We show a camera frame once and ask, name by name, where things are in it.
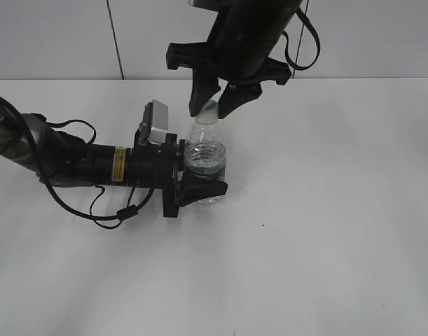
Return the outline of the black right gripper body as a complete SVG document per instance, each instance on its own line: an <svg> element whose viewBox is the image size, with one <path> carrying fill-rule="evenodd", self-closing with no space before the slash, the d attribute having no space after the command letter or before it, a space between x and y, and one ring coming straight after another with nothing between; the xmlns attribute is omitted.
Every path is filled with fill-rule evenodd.
<svg viewBox="0 0 428 336"><path fill-rule="evenodd" d="M219 78L246 85L261 81L287 83L287 64L269 58L291 19L290 6L226 6L203 43L171 43L167 68L218 67Z"/></svg>

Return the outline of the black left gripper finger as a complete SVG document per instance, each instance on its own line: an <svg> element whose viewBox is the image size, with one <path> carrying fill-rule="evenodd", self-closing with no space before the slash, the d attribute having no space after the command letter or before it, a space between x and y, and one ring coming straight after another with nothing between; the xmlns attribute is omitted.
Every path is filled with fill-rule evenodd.
<svg viewBox="0 0 428 336"><path fill-rule="evenodd" d="M181 181L180 207L227 193L228 184L203 178L186 178Z"/></svg>

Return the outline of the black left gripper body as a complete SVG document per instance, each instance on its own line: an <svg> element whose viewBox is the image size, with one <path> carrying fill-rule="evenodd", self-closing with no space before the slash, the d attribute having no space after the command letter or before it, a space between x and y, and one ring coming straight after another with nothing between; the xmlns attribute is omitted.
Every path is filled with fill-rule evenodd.
<svg viewBox="0 0 428 336"><path fill-rule="evenodd" d="M179 214L180 176L184 170L183 141L177 135L168 133L160 144L144 140L136 133L134 147L130 151L127 180L139 188L161 190L163 216L176 218Z"/></svg>

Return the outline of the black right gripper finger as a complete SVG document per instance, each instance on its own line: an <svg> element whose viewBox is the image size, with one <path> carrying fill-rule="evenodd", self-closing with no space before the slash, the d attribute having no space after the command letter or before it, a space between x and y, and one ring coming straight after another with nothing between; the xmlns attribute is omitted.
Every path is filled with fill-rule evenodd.
<svg viewBox="0 0 428 336"><path fill-rule="evenodd" d="M219 118L226 118L234 110L258 99L261 95L262 87L260 83L238 85L228 82L218 101Z"/></svg>
<svg viewBox="0 0 428 336"><path fill-rule="evenodd" d="M220 90L217 66L201 66L193 69L192 91L188 105L191 117L196 117L203 106Z"/></svg>

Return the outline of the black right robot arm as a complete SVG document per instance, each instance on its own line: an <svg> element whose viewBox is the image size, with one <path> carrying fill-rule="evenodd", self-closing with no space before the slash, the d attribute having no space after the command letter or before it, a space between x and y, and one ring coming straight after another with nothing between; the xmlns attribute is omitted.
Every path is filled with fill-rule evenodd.
<svg viewBox="0 0 428 336"><path fill-rule="evenodd" d="M192 71L188 103L191 117L217 93L219 118L258 99L261 84L285 85L289 66L270 53L301 6L300 1L190 1L192 7L214 11L217 17L205 42L171 43L167 68Z"/></svg>

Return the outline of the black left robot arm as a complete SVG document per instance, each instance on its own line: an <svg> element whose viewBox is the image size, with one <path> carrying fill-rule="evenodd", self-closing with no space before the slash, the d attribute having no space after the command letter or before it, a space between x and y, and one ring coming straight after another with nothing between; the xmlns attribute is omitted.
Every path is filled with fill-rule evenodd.
<svg viewBox="0 0 428 336"><path fill-rule="evenodd" d="M32 172L68 212L93 221L124 221L148 202L127 205L113 216L82 213L64 203L56 188L119 186L163 193L163 214L176 218L181 207L226 194L223 181L199 178L184 164L184 142L168 129L168 107L157 100L144 109L131 148L96 144L62 131L37 113L20 113L0 97L0 157Z"/></svg>

